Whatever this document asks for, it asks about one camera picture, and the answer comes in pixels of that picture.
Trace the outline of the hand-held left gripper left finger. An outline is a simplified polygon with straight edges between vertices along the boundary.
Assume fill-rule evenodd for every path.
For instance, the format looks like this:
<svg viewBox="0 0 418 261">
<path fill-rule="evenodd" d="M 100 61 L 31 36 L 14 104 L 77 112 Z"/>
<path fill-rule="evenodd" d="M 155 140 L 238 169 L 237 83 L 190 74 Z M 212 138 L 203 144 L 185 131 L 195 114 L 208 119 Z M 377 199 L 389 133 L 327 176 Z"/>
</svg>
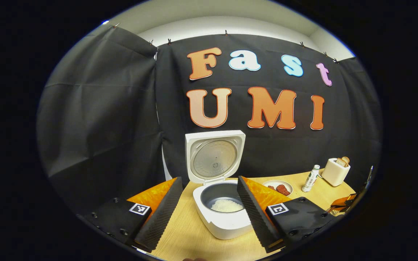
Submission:
<svg viewBox="0 0 418 261">
<path fill-rule="evenodd" d="M 113 198 L 80 215 L 80 220 L 118 243 L 156 249 L 183 192 L 181 177 L 162 182 L 128 199 Z"/>
</svg>

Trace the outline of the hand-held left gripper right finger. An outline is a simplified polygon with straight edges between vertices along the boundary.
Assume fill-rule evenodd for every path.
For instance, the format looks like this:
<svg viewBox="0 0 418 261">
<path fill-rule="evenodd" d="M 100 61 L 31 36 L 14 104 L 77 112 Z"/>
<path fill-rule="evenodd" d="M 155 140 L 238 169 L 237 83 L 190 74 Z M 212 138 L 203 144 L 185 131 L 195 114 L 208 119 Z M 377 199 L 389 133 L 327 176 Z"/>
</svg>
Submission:
<svg viewBox="0 0 418 261">
<path fill-rule="evenodd" d="M 304 245 L 340 220 L 305 197 L 287 198 L 243 176 L 238 177 L 237 191 L 267 253 Z"/>
</svg>

